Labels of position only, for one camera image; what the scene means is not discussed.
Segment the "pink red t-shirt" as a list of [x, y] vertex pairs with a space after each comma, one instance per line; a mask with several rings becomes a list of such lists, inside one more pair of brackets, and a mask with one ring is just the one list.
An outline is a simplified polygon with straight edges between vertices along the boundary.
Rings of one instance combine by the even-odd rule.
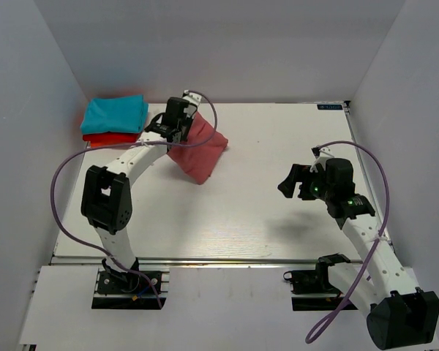
[[215, 131], [201, 114], [196, 113], [186, 145], [202, 142], [212, 133], [214, 133], [212, 139], [201, 146], [193, 148], [174, 146], [168, 152], [168, 156], [199, 185], [204, 184], [211, 176], [220, 156], [228, 146], [228, 139]]

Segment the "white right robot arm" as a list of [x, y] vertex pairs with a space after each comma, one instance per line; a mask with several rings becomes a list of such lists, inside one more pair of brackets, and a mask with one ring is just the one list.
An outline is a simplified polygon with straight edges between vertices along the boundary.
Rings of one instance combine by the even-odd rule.
[[356, 193], [349, 160], [325, 156], [313, 165], [294, 164], [277, 188], [286, 198], [322, 200], [364, 261], [356, 269], [343, 254], [319, 257], [314, 270], [292, 272], [295, 293], [342, 293], [364, 316], [381, 350], [433, 341], [439, 298], [420, 288], [379, 235], [374, 208]]

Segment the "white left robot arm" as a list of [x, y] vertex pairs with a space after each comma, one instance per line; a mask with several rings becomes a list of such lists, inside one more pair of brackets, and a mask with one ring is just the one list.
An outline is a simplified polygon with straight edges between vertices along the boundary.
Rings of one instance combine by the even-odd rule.
[[157, 114], [141, 133], [140, 146], [129, 148], [104, 167], [93, 165], [86, 172], [81, 213], [108, 252], [102, 261], [104, 269], [125, 292], [135, 290], [140, 283], [138, 259], [127, 234], [132, 216], [131, 186], [166, 155], [173, 143], [187, 140], [200, 101], [201, 96], [191, 91], [171, 97], [165, 112]]

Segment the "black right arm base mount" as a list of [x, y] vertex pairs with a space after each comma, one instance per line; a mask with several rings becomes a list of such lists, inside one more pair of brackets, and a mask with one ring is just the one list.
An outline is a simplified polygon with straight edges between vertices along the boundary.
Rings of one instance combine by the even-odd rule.
[[342, 302], [344, 294], [329, 283], [328, 268], [339, 263], [351, 263], [343, 254], [318, 258], [313, 269], [286, 271], [282, 275], [291, 285], [294, 312], [332, 312]]

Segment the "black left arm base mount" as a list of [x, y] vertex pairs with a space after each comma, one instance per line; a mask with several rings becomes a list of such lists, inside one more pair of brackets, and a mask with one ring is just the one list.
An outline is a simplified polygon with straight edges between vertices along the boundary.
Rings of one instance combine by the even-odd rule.
[[98, 270], [91, 302], [93, 310], [161, 310], [168, 296], [168, 272], [144, 271], [158, 296], [149, 283], [135, 276], [135, 281], [126, 283]]

